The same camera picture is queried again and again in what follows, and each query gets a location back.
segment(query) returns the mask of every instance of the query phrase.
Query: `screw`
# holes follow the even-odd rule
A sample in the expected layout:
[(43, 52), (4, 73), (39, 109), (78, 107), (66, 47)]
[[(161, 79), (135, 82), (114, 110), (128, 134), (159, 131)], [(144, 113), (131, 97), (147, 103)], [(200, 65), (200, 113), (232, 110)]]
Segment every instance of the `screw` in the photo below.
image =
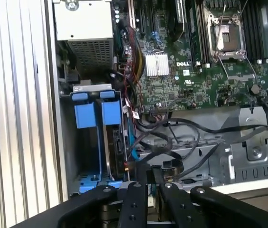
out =
[(65, 7), (70, 11), (75, 11), (79, 8), (79, 3), (77, 0), (67, 0)]
[(136, 184), (134, 184), (134, 187), (141, 187), (141, 184), (137, 182)]
[(202, 188), (197, 188), (197, 190), (196, 190), (197, 192), (199, 192), (199, 193), (205, 193), (205, 190), (204, 189), (202, 189)]
[(253, 149), (253, 155), (257, 158), (260, 158), (261, 157), (261, 150), (259, 149)]
[(167, 187), (167, 188), (169, 189), (169, 188), (172, 187), (172, 184), (170, 184), (170, 183), (166, 183), (164, 186)]
[(103, 191), (104, 191), (104, 192), (109, 192), (109, 191), (111, 191), (111, 189), (109, 189), (109, 188), (105, 188), (105, 189), (103, 189)]

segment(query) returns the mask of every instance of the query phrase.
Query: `black plastic bracket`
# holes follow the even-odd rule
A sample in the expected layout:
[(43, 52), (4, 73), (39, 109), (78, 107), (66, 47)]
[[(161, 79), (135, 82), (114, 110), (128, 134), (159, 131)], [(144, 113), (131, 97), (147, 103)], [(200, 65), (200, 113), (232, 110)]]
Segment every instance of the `black plastic bracket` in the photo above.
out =
[(148, 215), (148, 188), (132, 182), (128, 186), (119, 217), (118, 228), (146, 228)]
[(76, 196), (18, 223), (13, 226), (13, 228), (59, 228), (68, 216), (93, 205), (100, 205), (104, 200), (116, 196), (116, 193), (117, 190), (112, 186), (98, 186), (84, 194)]
[(160, 185), (162, 198), (171, 213), (172, 219), (179, 228), (206, 228), (204, 218), (191, 203), (190, 194), (180, 190), (173, 183)]
[(190, 196), (192, 202), (200, 205), (206, 214), (214, 212), (211, 218), (217, 220), (211, 227), (228, 224), (228, 227), (268, 228), (268, 212), (231, 196), (202, 186), (191, 189)]

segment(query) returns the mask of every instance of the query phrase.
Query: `screw hole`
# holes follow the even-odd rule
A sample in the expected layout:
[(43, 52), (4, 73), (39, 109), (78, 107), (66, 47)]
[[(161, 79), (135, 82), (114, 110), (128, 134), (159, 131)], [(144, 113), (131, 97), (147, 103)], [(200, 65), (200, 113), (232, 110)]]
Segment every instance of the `screw hole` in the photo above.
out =
[(136, 217), (135, 217), (134, 215), (131, 215), (131, 216), (129, 217), (129, 219), (130, 219), (131, 221), (135, 221), (135, 220), (136, 220)]

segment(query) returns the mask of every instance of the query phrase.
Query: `capacitor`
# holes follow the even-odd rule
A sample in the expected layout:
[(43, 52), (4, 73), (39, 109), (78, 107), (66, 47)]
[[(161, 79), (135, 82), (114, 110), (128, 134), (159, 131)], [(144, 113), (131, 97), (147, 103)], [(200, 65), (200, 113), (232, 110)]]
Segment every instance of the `capacitor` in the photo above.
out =
[(261, 86), (259, 86), (258, 84), (254, 84), (250, 88), (250, 93), (254, 96), (258, 95), (260, 92), (261, 92)]
[(162, 104), (160, 103), (160, 102), (157, 102), (156, 104), (155, 104), (155, 108), (161, 108), (162, 107)]

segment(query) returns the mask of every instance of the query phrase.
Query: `metal bracket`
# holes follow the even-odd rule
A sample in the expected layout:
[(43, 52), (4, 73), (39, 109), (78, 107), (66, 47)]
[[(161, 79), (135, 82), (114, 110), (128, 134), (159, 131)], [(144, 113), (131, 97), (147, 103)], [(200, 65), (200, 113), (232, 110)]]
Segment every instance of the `metal bracket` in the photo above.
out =
[[(267, 115), (262, 107), (255, 107), (253, 114), (249, 108), (242, 108), (239, 114), (240, 126), (251, 124), (267, 125)], [(248, 135), (253, 129), (241, 131), (241, 136)], [(263, 131), (246, 141), (247, 158), (249, 161), (264, 160), (267, 157), (266, 139), (268, 131)]]

